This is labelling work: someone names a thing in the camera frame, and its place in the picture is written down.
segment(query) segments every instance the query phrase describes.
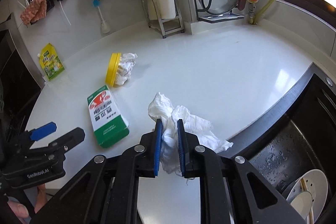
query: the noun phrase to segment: pink cloth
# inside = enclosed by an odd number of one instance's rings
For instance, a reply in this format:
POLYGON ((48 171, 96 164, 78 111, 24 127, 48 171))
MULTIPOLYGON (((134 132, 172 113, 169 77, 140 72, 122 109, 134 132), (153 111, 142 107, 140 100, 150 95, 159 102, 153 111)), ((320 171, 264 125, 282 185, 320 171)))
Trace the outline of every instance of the pink cloth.
POLYGON ((47 0, 33 0, 33 2, 20 15, 24 25, 36 22, 47 14, 47 0))

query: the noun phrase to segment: green and white box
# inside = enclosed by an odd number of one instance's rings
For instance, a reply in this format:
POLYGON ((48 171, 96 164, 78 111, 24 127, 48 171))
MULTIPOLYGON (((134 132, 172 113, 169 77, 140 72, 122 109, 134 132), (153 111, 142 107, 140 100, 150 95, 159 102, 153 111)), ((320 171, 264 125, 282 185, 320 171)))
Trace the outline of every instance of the green and white box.
POLYGON ((129 134, 128 124, 107 85, 90 95, 87 102, 93 131, 101 147, 108 148, 129 134))

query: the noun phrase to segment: white cloth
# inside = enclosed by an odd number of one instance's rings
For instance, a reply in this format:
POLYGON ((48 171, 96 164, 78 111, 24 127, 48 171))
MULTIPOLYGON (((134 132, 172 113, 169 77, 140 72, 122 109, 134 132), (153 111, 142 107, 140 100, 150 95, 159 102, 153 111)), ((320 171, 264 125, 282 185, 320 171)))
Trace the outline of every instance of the white cloth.
POLYGON ((123 54, 123 56, 120 58, 117 76, 115 77, 114 81, 116 85, 123 85, 126 80, 131 77, 131 71, 135 65, 135 59, 137 57, 138 56, 133 53, 123 54))
POLYGON ((198 116, 190 114, 184 106, 173 107, 170 100, 158 92, 148 106, 148 115, 154 121, 162 120, 164 132, 161 138, 160 162, 168 174, 179 172, 179 138, 177 121, 183 119, 186 132, 195 134, 199 144, 204 145, 216 153, 230 148, 233 143, 218 139, 212 132, 212 124, 198 116))

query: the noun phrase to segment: metal bolt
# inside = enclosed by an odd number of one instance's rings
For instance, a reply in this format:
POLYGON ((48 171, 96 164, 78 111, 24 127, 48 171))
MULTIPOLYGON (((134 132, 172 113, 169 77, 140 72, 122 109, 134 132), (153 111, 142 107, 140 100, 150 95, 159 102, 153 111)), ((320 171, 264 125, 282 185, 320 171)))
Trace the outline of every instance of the metal bolt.
POLYGON ((245 162, 245 159, 242 156, 237 156, 235 157, 235 161, 239 164, 243 164, 245 162))
POLYGON ((135 152, 143 152, 145 150, 145 147, 141 144, 134 146, 135 152))
POLYGON ((195 151, 203 153, 205 151, 205 147, 203 145, 198 145, 195 147, 195 151))
POLYGON ((100 164, 105 160, 105 158, 102 155, 98 155, 98 156, 95 156, 95 158, 93 160, 94 160, 95 163, 100 164))
POLYGON ((329 86, 333 86, 334 83, 332 82, 332 80, 329 77, 325 78, 326 82, 328 83, 329 86))

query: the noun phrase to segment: kitchen sink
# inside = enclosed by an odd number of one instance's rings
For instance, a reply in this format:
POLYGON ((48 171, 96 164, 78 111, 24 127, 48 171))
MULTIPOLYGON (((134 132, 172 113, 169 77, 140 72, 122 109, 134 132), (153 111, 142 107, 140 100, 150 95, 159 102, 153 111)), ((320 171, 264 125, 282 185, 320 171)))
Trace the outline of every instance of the kitchen sink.
POLYGON ((328 180, 318 224, 336 223, 336 84, 314 63, 253 124, 229 139, 221 156, 244 156, 280 193, 311 169, 328 180))

